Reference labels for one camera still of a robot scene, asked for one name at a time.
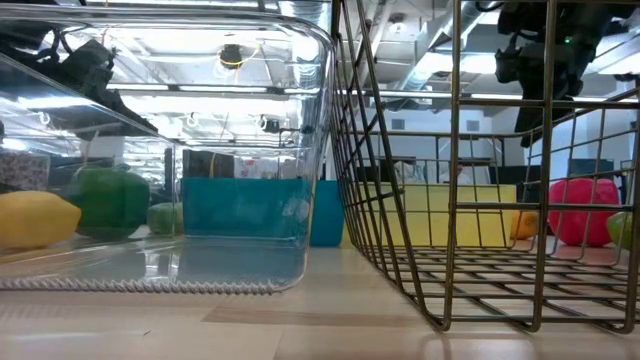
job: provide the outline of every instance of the toy fruit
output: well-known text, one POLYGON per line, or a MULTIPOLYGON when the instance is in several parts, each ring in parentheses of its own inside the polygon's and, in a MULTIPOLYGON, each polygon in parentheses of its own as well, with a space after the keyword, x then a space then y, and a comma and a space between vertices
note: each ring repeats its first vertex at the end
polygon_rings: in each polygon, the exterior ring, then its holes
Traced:
POLYGON ((145 223, 150 195, 149 184, 123 168, 81 168, 68 194, 82 210, 77 233, 98 240, 128 237, 145 223))
POLYGON ((157 235, 182 234, 182 203, 161 203, 153 205, 147 212, 147 225, 152 233, 157 235))
MULTIPOLYGON (((593 204, 617 205, 619 202, 618 189, 613 181, 599 179, 572 179, 558 181, 551 185, 549 189, 549 202, 551 204, 590 204, 591 193, 595 186, 595 196, 593 204), (564 198, 565 187, 568 186, 566 198, 564 198)), ((562 224, 560 223, 560 211, 549 212, 549 222, 556 237, 569 246, 582 244, 587 220, 588 211, 564 211, 562 224)), ((611 242, 607 232, 607 219, 615 214, 612 211, 593 211, 591 221, 587 231, 587 245, 603 246, 611 242)))
POLYGON ((28 249, 67 240, 80 215, 80 209, 48 192, 0 195, 0 247, 28 249))
POLYGON ((620 233, 622 233, 621 245, 623 249, 631 248, 631 235, 633 235, 632 218, 632 213, 619 212, 607 219, 607 230, 609 230, 611 241, 613 241, 614 244, 618 244, 620 241, 620 233))
POLYGON ((538 213, 514 210, 511 217, 511 238, 524 240, 538 234, 538 213))

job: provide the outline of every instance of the wire basket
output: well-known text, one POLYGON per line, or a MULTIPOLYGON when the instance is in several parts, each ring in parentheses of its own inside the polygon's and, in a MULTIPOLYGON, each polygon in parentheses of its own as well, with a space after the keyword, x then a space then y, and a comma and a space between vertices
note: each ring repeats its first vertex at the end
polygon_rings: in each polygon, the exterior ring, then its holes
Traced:
MULTIPOLYGON (((366 71, 375 64, 369 34, 363 31, 359 39, 355 39, 350 21, 345 21, 355 18, 360 29, 370 27, 362 0, 333 4, 332 35, 339 55, 331 138, 347 230, 353 245, 430 324, 442 331, 448 330, 452 322, 506 322, 530 332, 539 330, 543 323, 587 323, 608 331, 630 333, 638 314, 640 246, 631 241, 628 249, 622 246, 593 249, 587 242, 592 223, 595 224, 602 213, 628 214, 622 214, 620 237, 624 229, 632 232, 631 239, 640 236, 640 212, 635 208, 640 200, 636 191, 640 179, 635 171, 638 142, 631 140, 633 156, 624 166, 621 164, 612 170, 602 165, 604 142, 634 135, 637 138, 640 131, 637 125, 615 133, 605 133, 604 129, 611 118, 607 114, 614 110, 635 114, 638 84, 603 102, 557 101, 552 99, 553 67, 545 66, 542 100, 462 97, 459 81, 461 4, 456 1, 457 9, 454 9, 456 35, 453 37, 451 131, 448 133, 387 129, 383 97, 429 98, 429 95, 381 91, 375 71, 366 71), (367 79, 371 88, 364 90, 362 84, 367 79), (375 103, 372 117, 365 112, 365 97, 375 103), (541 127, 526 133, 461 134, 460 108, 466 105, 535 106, 543 108, 545 115, 541 127), (553 108, 573 110, 553 120, 553 108), (599 131, 581 140, 576 136, 576 127, 584 124, 589 115, 599 118, 599 131), (565 127, 571 125, 571 140, 552 146, 552 129, 562 123, 565 127), (527 202, 524 195, 516 199, 515 186, 500 183, 499 167, 505 163, 506 142, 522 137, 533 140, 539 133, 542 133, 540 146, 529 147, 525 181, 520 184, 524 188, 522 194, 526 194, 528 188, 537 187, 539 199, 527 202), (403 158, 393 156, 390 142, 393 136, 420 137, 425 146, 435 144, 435 158, 413 161, 423 163, 425 168, 435 166, 436 177, 448 166, 449 184, 437 184, 441 181, 429 179, 428 171, 424 171, 422 181, 411 181, 402 166, 396 166, 403 158), (449 147, 444 159, 438 156, 442 142, 448 142, 449 147), (467 151, 470 156, 466 159, 460 158, 464 142, 470 147, 467 151), (489 159, 474 156, 477 143, 488 144, 493 156, 489 159), (581 146, 595 147, 595 171, 575 174, 575 169, 569 166, 565 175, 552 176, 552 158, 558 155, 577 161, 580 156, 576 149, 581 146), (459 165, 471 168, 469 185, 458 184, 459 165), (365 166, 371 172, 361 171, 365 166), (479 184, 482 172, 489 173, 493 184, 479 184), (596 188, 599 179, 611 176, 624 176, 626 191, 620 201, 604 204, 598 201, 596 188), (586 203, 578 204, 571 199, 570 188, 576 179, 592 182, 586 203), (553 189, 557 184, 565 185, 557 191, 553 189), (551 199, 554 191, 560 194, 561 201, 551 199), (522 218, 529 213, 537 215, 538 224, 534 226, 537 235, 528 241, 510 239, 513 227, 517 234, 524 226, 522 218), (589 231, 582 230, 577 247, 559 245, 548 229, 547 219, 555 218, 554 228, 562 234, 562 227, 569 226, 567 219, 576 214, 586 216, 584 229, 589 231)), ((556 0, 548 1, 547 22, 550 24, 555 24, 556 7, 556 0)), ((547 27, 546 39, 554 38, 554 28, 547 27)), ((552 41, 545 41, 545 64, 554 62, 551 44, 552 41)), ((598 120, 589 121, 597 124, 598 120)), ((622 238, 613 240, 618 244, 622 242, 622 238)))

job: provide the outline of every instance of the wooden table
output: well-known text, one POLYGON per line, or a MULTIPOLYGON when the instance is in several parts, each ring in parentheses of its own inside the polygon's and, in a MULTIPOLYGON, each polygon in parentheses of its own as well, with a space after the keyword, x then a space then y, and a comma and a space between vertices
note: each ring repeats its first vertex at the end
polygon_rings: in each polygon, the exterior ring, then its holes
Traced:
POLYGON ((454 323, 437 333, 353 249, 274 296, 5 292, 0 359, 635 359, 640 331, 454 323))

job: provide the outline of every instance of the yellow panel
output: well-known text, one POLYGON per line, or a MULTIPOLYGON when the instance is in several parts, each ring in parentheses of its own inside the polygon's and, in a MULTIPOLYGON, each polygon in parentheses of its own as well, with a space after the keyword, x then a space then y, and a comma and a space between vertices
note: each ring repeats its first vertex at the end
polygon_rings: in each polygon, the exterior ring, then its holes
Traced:
MULTIPOLYGON (((413 245, 445 246, 449 228, 449 185, 446 184, 407 184, 405 185, 403 200, 406 200, 406 218, 411 243, 413 245)), ((390 186, 383 185, 383 192, 389 192, 390 186)), ((514 185, 493 186, 460 186, 458 188, 459 202, 516 202, 516 187, 514 185)), ((395 212, 393 198, 385 199, 389 227, 394 245, 402 246, 403 238, 400 231, 400 221, 395 212)), ((481 209, 460 210, 457 215, 457 239, 459 246, 506 246, 511 231, 511 211, 481 209)), ((376 211, 376 221, 380 228, 380 213, 376 211)), ((387 244, 384 229, 380 235, 383 245, 387 244)))

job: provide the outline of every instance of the metal wire basket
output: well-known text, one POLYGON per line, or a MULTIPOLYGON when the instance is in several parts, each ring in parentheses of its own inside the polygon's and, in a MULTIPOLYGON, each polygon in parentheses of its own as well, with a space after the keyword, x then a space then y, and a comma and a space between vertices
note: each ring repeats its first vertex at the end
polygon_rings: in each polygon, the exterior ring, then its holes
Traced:
MULTIPOLYGON (((628 252, 622 250, 621 246, 594 252, 594 249, 587 247, 588 231, 584 231, 579 247, 560 246, 548 232, 547 218, 550 213, 559 213, 562 226, 562 218, 568 217, 569 211, 585 213, 588 214, 585 228, 590 229, 592 214, 603 211, 627 212, 632 216, 628 221, 625 216, 623 228, 632 229, 633 239, 640 236, 640 211, 635 208, 640 201, 640 194, 636 191, 640 177, 636 176, 635 170, 640 152, 638 141, 633 142, 633 159, 624 167, 618 170, 599 168, 604 141, 629 134, 635 134, 637 139, 640 131, 637 125, 626 131, 604 133, 607 111, 638 108, 637 101, 621 101, 637 98, 637 84, 636 88, 603 102, 556 101, 552 99, 553 66, 545 66, 544 97, 540 101, 461 97, 461 1, 456 1, 456 4, 451 131, 407 133, 387 130, 382 97, 420 98, 423 95, 417 92, 385 94, 380 91, 375 71, 362 71, 364 68, 373 69, 375 63, 369 34, 363 31, 360 41, 356 42, 350 21, 345 21, 356 18, 361 29, 368 28, 362 0, 334 2, 332 31, 340 55, 336 63, 337 94, 332 113, 331 138, 336 173, 345 204, 347 229, 353 245, 439 330, 448 330, 452 322, 507 322, 530 332, 540 329, 543 323, 588 323, 613 332, 631 332, 638 314, 636 302, 640 246, 632 242, 628 252), (362 88, 362 75, 368 76, 370 89, 362 88), (365 97, 372 98, 375 103, 375 115, 372 118, 364 111, 365 97), (534 131, 509 135, 461 134, 459 113, 464 105, 544 108, 543 125, 535 130, 542 132, 541 148, 537 154, 533 153, 533 147, 529 148, 526 180, 522 184, 525 190, 528 186, 539 187, 538 202, 506 200, 497 171, 504 164, 505 141, 523 136, 533 138, 534 131), (574 109, 568 116, 556 120, 558 123, 572 124, 570 143, 556 148, 552 148, 551 143, 553 108, 574 109), (587 115, 596 110, 601 111, 599 134, 579 141, 575 136, 576 124, 587 121, 587 115), (449 165, 449 185, 436 185, 429 179, 422 183, 406 181, 406 177, 394 169, 394 163, 402 159, 393 156, 389 141, 391 136, 420 136, 435 139, 436 144, 449 141, 450 153, 444 162, 449 165), (471 159, 459 159, 460 143, 463 141, 471 144, 471 159), (493 158, 480 160, 473 156, 473 143, 478 141, 491 144, 493 158), (551 178, 552 154, 564 151, 564 154, 568 152, 569 159, 574 159, 577 158, 574 150, 588 144, 597 147, 595 171, 551 178), (541 165, 539 177, 533 179, 532 164, 537 162, 541 165), (470 186, 458 185, 454 171, 460 163, 472 169, 473 183, 470 186), (365 166, 369 166, 372 172, 365 174, 359 171, 365 166), (495 184, 480 186, 476 183, 477 169, 480 167, 495 171, 495 184), (612 175, 624 175, 627 180, 627 195, 621 205, 595 202, 595 184, 587 204, 565 201, 569 186, 564 188, 563 201, 550 202, 549 187, 556 181, 588 178, 597 183, 599 178, 612 175), (433 189, 438 188, 442 192, 443 186, 447 194, 444 200, 448 202, 446 205, 430 199, 435 194, 433 189), (416 188, 424 194, 424 197, 420 196, 424 204, 420 209, 415 205, 420 201, 414 195, 418 193, 416 188), (483 191, 493 191, 493 200, 483 200, 483 191), (462 196, 465 198, 462 200, 467 201, 460 201, 463 192, 466 195, 462 196), (512 214, 514 210, 521 211, 518 217, 525 211, 537 213, 540 221, 537 236, 533 240, 516 241, 509 238, 504 223, 512 220, 513 215, 506 214, 512 214), (434 228, 433 218, 438 216, 446 219, 446 234, 434 228), (502 227, 502 231, 499 227, 497 231, 493 229, 490 237, 482 229, 489 216, 495 216, 494 224, 502 227), (462 219, 466 219, 464 224, 460 224, 462 219), (412 221, 423 221, 428 226, 412 230, 412 221), (467 236, 474 234, 472 244, 461 236, 461 228, 464 228, 467 236)), ((548 1, 548 24, 555 24, 556 7, 556 0, 548 1)), ((546 39, 554 38, 554 27, 546 27, 546 39)), ((552 43, 545 41, 545 64, 554 63, 552 43)), ((438 156, 417 161, 425 165, 435 163, 436 167, 443 165, 443 159, 438 156)), ((519 218, 516 224, 516 227, 520 226, 519 218)))

